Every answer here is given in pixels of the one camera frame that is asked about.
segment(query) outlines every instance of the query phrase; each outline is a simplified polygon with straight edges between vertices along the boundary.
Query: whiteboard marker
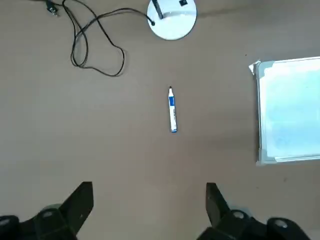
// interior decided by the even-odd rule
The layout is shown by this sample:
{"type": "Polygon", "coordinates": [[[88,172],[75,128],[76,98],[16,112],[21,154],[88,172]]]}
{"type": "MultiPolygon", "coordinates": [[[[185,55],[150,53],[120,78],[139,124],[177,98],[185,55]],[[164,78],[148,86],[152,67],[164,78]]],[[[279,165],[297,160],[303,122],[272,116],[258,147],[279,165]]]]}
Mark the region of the whiteboard marker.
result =
{"type": "Polygon", "coordinates": [[[177,132],[177,119],[176,119],[176,101],[174,93],[172,92],[172,87],[169,87],[169,113],[170,113],[170,125],[171,132],[177,132]]]}

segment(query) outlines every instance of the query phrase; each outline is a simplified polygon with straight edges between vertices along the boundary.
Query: black cable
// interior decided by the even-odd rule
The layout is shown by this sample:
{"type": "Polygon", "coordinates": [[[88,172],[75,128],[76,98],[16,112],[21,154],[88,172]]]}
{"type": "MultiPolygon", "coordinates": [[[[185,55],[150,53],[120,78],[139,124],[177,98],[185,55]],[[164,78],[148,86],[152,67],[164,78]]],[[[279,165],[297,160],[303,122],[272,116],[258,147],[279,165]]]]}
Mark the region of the black cable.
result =
{"type": "Polygon", "coordinates": [[[134,8],[124,7],[124,8],[119,8],[119,9],[116,9],[116,10],[113,10],[113,11],[109,11],[109,12],[105,12],[105,13],[102,13],[100,15],[97,15],[85,3],[81,2],[80,0],[73,0],[73,1],[81,4],[82,6],[84,6],[94,16],[94,18],[91,21],[89,21],[84,27],[82,27],[81,24],[79,23],[79,21],[77,20],[77,18],[75,17],[74,13],[71,11],[71,9],[68,6],[66,6],[65,2],[67,0],[63,0],[62,4],[55,3],[55,2],[53,2],[51,0],[42,0],[42,1],[45,1],[46,6],[47,6],[47,10],[49,12],[51,12],[53,15],[57,15],[57,12],[58,12],[58,9],[55,6],[62,7],[64,9],[64,11],[66,12],[67,16],[69,17],[71,23],[72,23],[72,26],[73,26],[73,43],[72,43],[71,54],[70,54],[70,60],[71,60],[72,65],[77,67],[77,68],[81,68],[81,69],[92,69],[92,70],[95,70],[95,71],[97,71],[97,72],[99,72],[99,73],[101,73],[101,74],[103,74],[105,76],[109,76],[109,77],[118,77],[118,76],[121,75],[121,73],[122,73],[122,71],[124,69],[124,65],[125,65],[125,61],[126,61],[126,55],[125,55],[124,50],[120,46],[114,44],[114,42],[111,40],[111,38],[107,34],[106,30],[102,26],[102,24],[100,22],[100,19],[112,16],[112,15],[115,15],[115,14],[136,13],[136,14],[139,14],[139,15],[147,18],[151,22],[151,24],[153,26],[155,25],[155,22],[152,21],[150,19],[150,17],[148,17],[145,13],[143,13],[143,12],[141,12],[139,10],[136,10],[134,8]],[[106,73],[106,72],[104,72],[104,71],[102,71],[102,70],[100,70],[100,69],[98,69],[98,68],[96,68],[94,66],[87,66],[86,65],[86,63],[88,61],[88,55],[89,55],[89,43],[88,43],[88,38],[87,38],[87,35],[86,35],[86,31],[95,22],[98,23],[99,28],[101,29],[101,31],[103,32],[104,36],[107,38],[109,43],[113,47],[115,47],[116,49],[120,50],[120,52],[121,52],[122,63],[121,63],[121,66],[120,66],[119,70],[116,73],[113,73],[113,74],[112,73],[106,73]],[[85,42],[85,55],[84,55],[84,59],[82,60],[82,62],[78,62],[76,60],[76,57],[75,57],[75,50],[76,50],[77,44],[80,42],[80,38],[81,37],[84,38],[84,42],[85,42]]]}

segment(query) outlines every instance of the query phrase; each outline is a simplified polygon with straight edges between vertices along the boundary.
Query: gray desk surface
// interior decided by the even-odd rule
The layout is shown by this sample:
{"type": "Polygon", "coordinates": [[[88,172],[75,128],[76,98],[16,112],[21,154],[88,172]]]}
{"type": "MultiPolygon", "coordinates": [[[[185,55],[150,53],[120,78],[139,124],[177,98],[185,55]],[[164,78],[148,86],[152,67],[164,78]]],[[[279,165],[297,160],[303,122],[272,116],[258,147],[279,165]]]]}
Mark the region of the gray desk surface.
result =
{"type": "MultiPolygon", "coordinates": [[[[98,12],[146,0],[91,0],[98,12]]],[[[0,212],[33,216],[93,181],[95,207],[80,239],[195,239],[209,224],[205,184],[260,220],[283,216],[317,235],[320,162],[256,167],[259,58],[320,56],[319,1],[197,1],[179,41],[135,15],[103,20],[127,51],[123,76],[69,62],[72,28],[41,3],[0,2],[0,212]],[[179,133],[169,131],[168,86],[179,133]]],[[[79,9],[83,22],[89,15],[79,9]]],[[[119,54],[93,27],[89,61],[115,70],[119,54]]]]}

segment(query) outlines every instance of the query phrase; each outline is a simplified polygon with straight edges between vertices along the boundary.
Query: lamp base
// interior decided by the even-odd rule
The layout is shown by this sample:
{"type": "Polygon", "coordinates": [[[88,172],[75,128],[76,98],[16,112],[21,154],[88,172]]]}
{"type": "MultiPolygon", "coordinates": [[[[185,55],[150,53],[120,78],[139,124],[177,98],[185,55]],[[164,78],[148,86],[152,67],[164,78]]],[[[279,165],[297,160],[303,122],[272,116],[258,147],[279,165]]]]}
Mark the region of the lamp base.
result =
{"type": "Polygon", "coordinates": [[[157,0],[163,19],[159,18],[152,2],[149,3],[147,15],[155,22],[151,30],[165,40],[182,39],[191,32],[197,19],[197,7],[194,0],[157,0]]]}

